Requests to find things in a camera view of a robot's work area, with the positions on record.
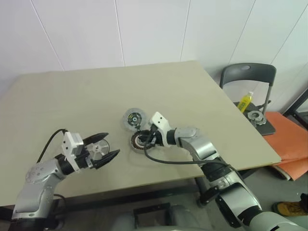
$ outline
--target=yellow bottle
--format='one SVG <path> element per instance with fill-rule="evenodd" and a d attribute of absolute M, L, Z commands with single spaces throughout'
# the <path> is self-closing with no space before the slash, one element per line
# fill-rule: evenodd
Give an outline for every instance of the yellow bottle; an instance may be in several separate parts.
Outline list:
<path fill-rule="evenodd" d="M 246 107 L 250 104 L 250 102 L 252 101 L 252 95 L 254 93 L 252 91 L 250 91 L 247 95 L 245 95 L 244 97 L 242 97 L 242 100 L 239 102 L 239 104 L 237 105 L 237 108 L 240 109 L 240 111 L 243 113 L 246 109 Z"/>

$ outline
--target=chair backrest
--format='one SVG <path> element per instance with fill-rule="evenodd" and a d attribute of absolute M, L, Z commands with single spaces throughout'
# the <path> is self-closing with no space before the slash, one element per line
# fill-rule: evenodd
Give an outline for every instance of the chair backrest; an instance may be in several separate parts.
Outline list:
<path fill-rule="evenodd" d="M 237 80 L 254 80 L 269 83 L 272 87 L 276 68 L 269 64 L 242 63 L 233 64 L 222 70 L 219 86 Z"/>

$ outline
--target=orange mat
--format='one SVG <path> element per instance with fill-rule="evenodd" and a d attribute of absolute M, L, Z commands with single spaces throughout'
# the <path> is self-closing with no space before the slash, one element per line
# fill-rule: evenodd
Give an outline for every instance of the orange mat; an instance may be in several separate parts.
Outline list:
<path fill-rule="evenodd" d="M 273 135 L 264 139 L 281 157 L 276 164 L 292 179 L 297 179 L 308 171 L 308 131 L 279 112 L 266 112 L 267 120 L 275 127 Z"/>

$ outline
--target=shoe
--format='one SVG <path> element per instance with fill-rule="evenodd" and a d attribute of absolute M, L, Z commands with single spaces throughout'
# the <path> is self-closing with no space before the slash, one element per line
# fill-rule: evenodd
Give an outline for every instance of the shoe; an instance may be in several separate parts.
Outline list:
<path fill-rule="evenodd" d="M 271 206 L 271 209 L 274 213 L 286 217 L 308 215 L 308 213 L 301 208 L 299 202 L 277 202 Z"/>

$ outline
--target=beige tabletop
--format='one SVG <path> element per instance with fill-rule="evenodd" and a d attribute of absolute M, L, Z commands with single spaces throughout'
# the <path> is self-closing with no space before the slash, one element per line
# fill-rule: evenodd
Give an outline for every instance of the beige tabletop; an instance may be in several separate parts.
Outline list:
<path fill-rule="evenodd" d="M 172 127 L 200 128 L 226 162 L 237 169 L 280 162 L 262 136 L 195 61 L 20 76 L 0 99 L 0 205 L 14 204 L 27 170 L 59 128 L 83 138 L 109 132 L 120 154 L 99 170 L 86 169 L 62 181 L 66 197 L 202 176 L 197 165 L 165 165 L 133 152 L 133 134 L 122 124 L 132 107 L 150 118 L 159 111 Z M 43 160 L 61 152 L 62 135 Z M 151 152 L 165 160 L 190 160 L 177 147 Z"/>

